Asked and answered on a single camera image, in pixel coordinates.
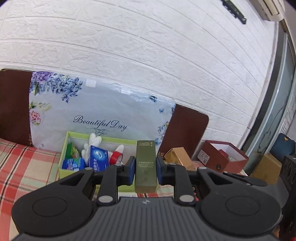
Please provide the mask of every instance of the blue box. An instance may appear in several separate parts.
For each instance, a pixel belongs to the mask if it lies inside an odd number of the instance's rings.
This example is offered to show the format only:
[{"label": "blue box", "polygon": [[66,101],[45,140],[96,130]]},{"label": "blue box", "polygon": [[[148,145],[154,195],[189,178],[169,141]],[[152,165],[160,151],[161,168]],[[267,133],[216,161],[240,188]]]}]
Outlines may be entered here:
[{"label": "blue box", "polygon": [[79,171],[86,167],[83,158],[70,158],[65,159],[62,164],[62,169],[66,169],[69,171]]},{"label": "blue box", "polygon": [[95,172],[104,171],[109,166],[108,152],[101,148],[90,146],[89,148],[89,167]]}]

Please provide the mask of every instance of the pink flower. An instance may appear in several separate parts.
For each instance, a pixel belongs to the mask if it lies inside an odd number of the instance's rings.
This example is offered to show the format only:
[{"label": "pink flower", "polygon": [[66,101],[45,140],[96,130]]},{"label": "pink flower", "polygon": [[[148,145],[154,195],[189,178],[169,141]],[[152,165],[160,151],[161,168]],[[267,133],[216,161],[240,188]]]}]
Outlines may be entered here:
[{"label": "pink flower", "polygon": [[34,125],[39,125],[42,121],[41,115],[39,112],[35,111],[34,109],[30,109],[29,111],[30,122]]}]

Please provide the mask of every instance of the red tape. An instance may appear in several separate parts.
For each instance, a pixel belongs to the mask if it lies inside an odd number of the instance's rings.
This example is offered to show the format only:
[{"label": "red tape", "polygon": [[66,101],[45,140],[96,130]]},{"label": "red tape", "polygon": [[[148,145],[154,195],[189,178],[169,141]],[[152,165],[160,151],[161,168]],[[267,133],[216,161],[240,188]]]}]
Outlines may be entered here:
[{"label": "red tape", "polygon": [[123,155],[122,155],[120,152],[118,152],[118,151],[113,152],[113,154],[112,154],[111,157],[110,157],[109,165],[114,165],[114,164],[116,164],[116,162],[117,162],[117,160],[118,160],[118,158],[119,158],[120,156],[121,156],[121,160],[122,160]]}]

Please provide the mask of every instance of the floral plastic cover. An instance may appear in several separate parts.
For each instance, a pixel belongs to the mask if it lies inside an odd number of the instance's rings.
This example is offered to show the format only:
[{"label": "floral plastic cover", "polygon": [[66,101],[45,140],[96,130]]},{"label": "floral plastic cover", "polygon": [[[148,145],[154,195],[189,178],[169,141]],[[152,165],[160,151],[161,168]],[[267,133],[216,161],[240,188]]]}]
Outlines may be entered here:
[{"label": "floral plastic cover", "polygon": [[29,94],[32,142],[61,152],[67,131],[154,140],[158,151],[175,109],[172,99],[119,84],[34,72]]}]

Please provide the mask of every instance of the silver screw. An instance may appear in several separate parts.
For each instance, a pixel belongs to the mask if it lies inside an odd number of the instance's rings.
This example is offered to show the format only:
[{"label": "silver screw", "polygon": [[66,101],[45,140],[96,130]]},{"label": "silver screw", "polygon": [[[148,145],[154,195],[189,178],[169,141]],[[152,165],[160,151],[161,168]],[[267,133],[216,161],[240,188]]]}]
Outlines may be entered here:
[{"label": "silver screw", "polygon": [[194,200],[194,197],[191,195],[182,195],[180,197],[180,201],[182,202],[192,202]]},{"label": "silver screw", "polygon": [[109,195],[104,195],[104,196],[100,196],[98,200],[102,203],[109,203],[113,201],[113,197]]}]

